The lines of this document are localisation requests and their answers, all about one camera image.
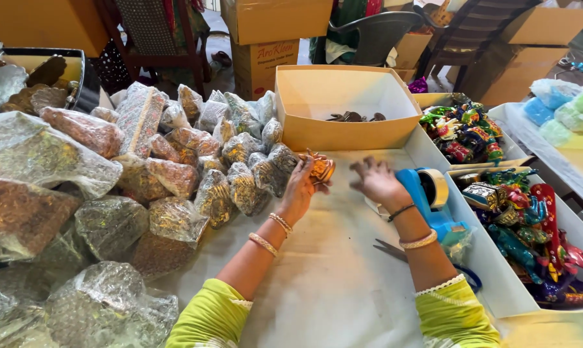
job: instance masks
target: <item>hand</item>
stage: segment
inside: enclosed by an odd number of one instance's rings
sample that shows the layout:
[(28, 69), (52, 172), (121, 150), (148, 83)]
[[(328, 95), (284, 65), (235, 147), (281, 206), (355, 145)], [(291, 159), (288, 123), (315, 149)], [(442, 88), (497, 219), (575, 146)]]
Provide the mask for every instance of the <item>hand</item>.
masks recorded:
[(360, 176), (360, 180), (352, 182), (349, 186), (363, 193), (371, 201), (383, 205), (389, 213), (394, 214), (412, 203), (410, 194), (395, 178), (394, 172), (388, 168), (386, 162), (375, 162), (373, 156), (369, 156), (363, 163), (356, 162), (349, 169), (355, 170)]
[[(326, 156), (318, 155), (318, 158), (325, 159)], [(311, 170), (314, 166), (315, 160), (310, 156), (307, 156), (306, 160), (300, 160), (289, 178), (289, 183), (287, 183), (283, 202), (276, 214), (291, 227), (309, 210), (311, 197), (316, 191), (330, 193), (328, 189), (328, 186), (332, 186), (330, 181), (326, 184), (318, 183), (315, 185), (311, 181)]]

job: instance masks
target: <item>scissors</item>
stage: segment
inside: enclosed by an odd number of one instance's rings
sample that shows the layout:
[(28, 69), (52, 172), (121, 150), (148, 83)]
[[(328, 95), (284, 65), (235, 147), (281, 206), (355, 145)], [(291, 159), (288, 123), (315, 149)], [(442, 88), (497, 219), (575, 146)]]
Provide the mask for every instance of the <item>scissors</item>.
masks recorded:
[[(383, 246), (374, 245), (373, 246), (374, 248), (380, 249), (384, 253), (392, 255), (392, 256), (398, 258), (399, 260), (401, 260), (405, 263), (408, 263), (407, 255), (405, 255), (405, 252), (403, 250), (398, 249), (398, 248), (386, 243), (383, 240), (376, 239), (376, 241), (381, 243)], [(455, 263), (452, 265), (456, 268), (456, 270), (458, 270), (459, 272), (464, 274), (464, 276), (468, 280), (468, 284), (470, 285), (470, 288), (472, 288), (472, 291), (474, 292), (474, 294), (477, 293), (478, 290), (480, 290), (482, 288), (481, 279), (471, 269), (468, 269), (467, 267), (463, 267), (461, 265), (457, 265)]]

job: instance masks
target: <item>green sleeve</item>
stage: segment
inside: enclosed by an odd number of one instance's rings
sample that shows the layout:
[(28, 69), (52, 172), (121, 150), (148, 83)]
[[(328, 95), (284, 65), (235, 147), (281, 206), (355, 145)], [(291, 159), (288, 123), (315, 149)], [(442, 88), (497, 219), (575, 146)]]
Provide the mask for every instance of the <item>green sleeve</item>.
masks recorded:
[(251, 305), (231, 286), (208, 279), (180, 314), (166, 348), (237, 347)]
[(465, 278), (460, 275), (451, 283), (416, 297), (425, 346), (499, 348), (500, 335)]

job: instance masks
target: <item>chair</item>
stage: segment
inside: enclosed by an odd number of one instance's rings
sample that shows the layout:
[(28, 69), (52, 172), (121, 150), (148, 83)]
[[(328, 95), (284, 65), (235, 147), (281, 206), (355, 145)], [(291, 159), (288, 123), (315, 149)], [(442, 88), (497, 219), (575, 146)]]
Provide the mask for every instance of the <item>chair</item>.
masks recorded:
[(416, 79), (427, 78), (434, 66), (434, 73), (445, 65), (460, 66), (453, 88), (453, 92), (458, 92), (468, 66), (480, 59), (513, 19), (540, 3), (540, 0), (468, 0), (445, 27), (435, 24), (429, 16), (438, 6), (414, 5), (414, 11), (435, 28), (434, 39), (420, 57)]
[[(209, 34), (192, 40), (192, 30), (185, 1), (177, 1), (187, 48), (177, 47), (169, 29), (160, 0), (94, 0), (102, 22), (117, 46), (133, 81), (139, 78), (141, 67), (156, 79), (154, 67), (184, 67), (192, 70), (197, 92), (205, 97), (204, 82), (210, 82), (210, 66), (205, 53)], [(122, 25), (126, 44), (117, 28)]]
[[(358, 47), (350, 64), (380, 66), (386, 64), (388, 53), (410, 30), (420, 28), (423, 18), (413, 12), (383, 12), (361, 18), (341, 27), (328, 25), (328, 30), (338, 34), (357, 30), (360, 36)], [(326, 63), (326, 36), (317, 40), (313, 64)]]

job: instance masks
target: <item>bangle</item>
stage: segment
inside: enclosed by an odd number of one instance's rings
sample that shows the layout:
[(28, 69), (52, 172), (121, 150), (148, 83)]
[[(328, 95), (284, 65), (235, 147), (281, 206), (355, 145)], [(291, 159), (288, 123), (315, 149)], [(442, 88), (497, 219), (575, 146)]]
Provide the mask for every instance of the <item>bangle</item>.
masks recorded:
[(431, 229), (431, 234), (424, 237), (423, 239), (417, 240), (417, 241), (412, 241), (411, 243), (401, 243), (401, 241), (399, 241), (399, 245), (403, 249), (416, 249), (416, 248), (424, 247), (425, 245), (429, 245), (436, 240), (437, 240), (437, 232), (434, 229)]
[(404, 212), (405, 210), (408, 210), (408, 209), (410, 209), (410, 208), (413, 208), (413, 207), (415, 207), (415, 206), (416, 206), (416, 204), (415, 204), (415, 203), (412, 203), (412, 204), (410, 204), (410, 205), (408, 205), (408, 206), (405, 206), (405, 207), (403, 207), (403, 208), (401, 208), (401, 209), (399, 209), (399, 210), (395, 211), (395, 214), (392, 214), (392, 215), (391, 215), (391, 216), (388, 218), (388, 222), (392, 222), (392, 220), (394, 220), (394, 219), (395, 219), (395, 218), (396, 218), (396, 217), (397, 217), (399, 214), (401, 214), (401, 213), (402, 213), (402, 212)]
[(281, 218), (280, 216), (271, 212), (269, 218), (278, 222), (280, 224), (280, 226), (283, 227), (283, 230), (285, 230), (285, 234), (287, 236), (289, 236), (293, 232), (293, 229), (291, 229), (291, 227), (289, 227), (289, 224), (287, 224), (287, 221), (283, 220), (283, 218)]
[(255, 241), (257, 244), (259, 244), (262, 247), (264, 247), (267, 251), (270, 251), (272, 253), (272, 255), (274, 255), (274, 257), (278, 257), (278, 251), (276, 249), (274, 249), (274, 247), (272, 246), (272, 244), (268, 243), (268, 241), (266, 241), (265, 239), (261, 238), (257, 234), (255, 234), (255, 233), (249, 234), (249, 239), (251, 241)]

